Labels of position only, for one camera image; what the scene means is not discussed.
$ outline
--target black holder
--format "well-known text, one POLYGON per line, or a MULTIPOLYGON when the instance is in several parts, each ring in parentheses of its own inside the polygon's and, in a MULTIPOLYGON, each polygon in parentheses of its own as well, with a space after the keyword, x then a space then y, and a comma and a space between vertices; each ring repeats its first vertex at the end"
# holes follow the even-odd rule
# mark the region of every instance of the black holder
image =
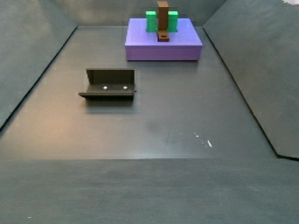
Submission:
POLYGON ((87 69, 89 90, 79 95, 87 99, 135 97, 135 70, 127 68, 87 69))

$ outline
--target purple block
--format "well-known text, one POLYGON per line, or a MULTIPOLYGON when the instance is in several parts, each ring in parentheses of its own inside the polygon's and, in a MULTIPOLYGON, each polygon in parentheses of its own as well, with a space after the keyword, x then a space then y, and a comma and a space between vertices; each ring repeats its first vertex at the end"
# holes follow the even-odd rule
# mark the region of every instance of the purple block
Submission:
POLYGON ((170 42, 158 42, 155 32, 146 31, 146 18, 130 18, 126 35, 127 60, 199 60, 202 40, 189 18, 179 18, 178 32, 170 42))

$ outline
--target gray floor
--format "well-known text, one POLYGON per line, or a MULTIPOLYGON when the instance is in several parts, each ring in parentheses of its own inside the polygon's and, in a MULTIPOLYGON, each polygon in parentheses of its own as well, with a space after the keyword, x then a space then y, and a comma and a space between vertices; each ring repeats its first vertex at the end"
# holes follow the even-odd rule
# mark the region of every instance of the gray floor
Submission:
POLYGON ((125 27, 80 27, 0 136, 2 159, 274 158, 199 28, 199 62, 127 62, 125 27), (87 103, 87 68, 131 67, 133 105, 87 103))

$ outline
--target green block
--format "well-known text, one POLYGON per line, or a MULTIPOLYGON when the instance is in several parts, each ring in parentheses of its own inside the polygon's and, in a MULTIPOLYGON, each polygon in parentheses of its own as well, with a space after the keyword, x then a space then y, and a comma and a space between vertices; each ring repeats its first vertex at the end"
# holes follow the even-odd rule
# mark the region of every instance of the green block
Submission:
POLYGON ((157 12, 155 11, 146 12, 146 31, 157 32, 157 12))
POLYGON ((169 32, 178 32, 178 19, 179 19, 179 12, 178 11, 169 11, 169 32))

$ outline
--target gray wall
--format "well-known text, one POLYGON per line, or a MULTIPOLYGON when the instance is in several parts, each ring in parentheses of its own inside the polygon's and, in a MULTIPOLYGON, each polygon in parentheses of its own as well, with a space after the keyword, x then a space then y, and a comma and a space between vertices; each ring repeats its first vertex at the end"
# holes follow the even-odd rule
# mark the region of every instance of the gray wall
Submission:
POLYGON ((299 158, 299 9, 229 0, 203 26, 277 153, 299 158))
MULTIPOLYGON (((52 0, 79 25, 127 25, 130 17, 157 9, 155 0, 52 0)), ((202 25, 226 0, 169 0, 202 25)))
POLYGON ((0 1, 0 128, 75 28, 48 0, 0 1))

